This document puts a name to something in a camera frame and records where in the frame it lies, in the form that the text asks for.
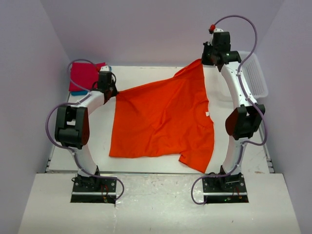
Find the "orange t shirt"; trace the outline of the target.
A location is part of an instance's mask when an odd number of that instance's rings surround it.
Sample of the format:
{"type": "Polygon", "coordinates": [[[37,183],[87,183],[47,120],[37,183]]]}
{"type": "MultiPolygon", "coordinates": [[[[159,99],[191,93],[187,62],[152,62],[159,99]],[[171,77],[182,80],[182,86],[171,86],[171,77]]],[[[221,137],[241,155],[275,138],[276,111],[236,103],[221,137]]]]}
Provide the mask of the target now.
{"type": "Polygon", "coordinates": [[[204,173],[215,145],[208,105],[199,59],[172,78],[119,92],[109,156],[179,155],[181,163],[204,173]]]}

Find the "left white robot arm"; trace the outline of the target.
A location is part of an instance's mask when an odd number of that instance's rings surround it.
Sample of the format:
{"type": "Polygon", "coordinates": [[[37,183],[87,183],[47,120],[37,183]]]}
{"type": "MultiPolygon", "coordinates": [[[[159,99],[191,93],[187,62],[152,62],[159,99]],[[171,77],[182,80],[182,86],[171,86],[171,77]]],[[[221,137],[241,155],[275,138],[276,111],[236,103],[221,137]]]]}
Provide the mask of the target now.
{"type": "Polygon", "coordinates": [[[82,178],[103,178],[95,164],[89,147],[89,115],[107,101],[117,96],[116,76],[111,71],[99,71],[96,87],[75,103],[65,103],[57,107],[55,140],[59,148],[68,150],[82,178]]]}

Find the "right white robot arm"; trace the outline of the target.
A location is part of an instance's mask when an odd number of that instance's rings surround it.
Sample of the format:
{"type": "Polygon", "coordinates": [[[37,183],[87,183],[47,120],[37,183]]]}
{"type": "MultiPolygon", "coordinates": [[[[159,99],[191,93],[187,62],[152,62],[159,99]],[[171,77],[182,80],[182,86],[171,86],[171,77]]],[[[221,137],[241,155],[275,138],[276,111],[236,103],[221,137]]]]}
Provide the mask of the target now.
{"type": "Polygon", "coordinates": [[[241,59],[237,51],[231,50],[229,32],[221,29],[209,30],[211,39],[205,42],[201,58],[203,65],[214,66],[224,77],[233,101],[233,111],[225,121],[229,135],[226,158],[216,177],[228,177],[241,173],[241,163],[247,144],[258,130],[265,107],[258,104],[245,80],[241,59]]]}

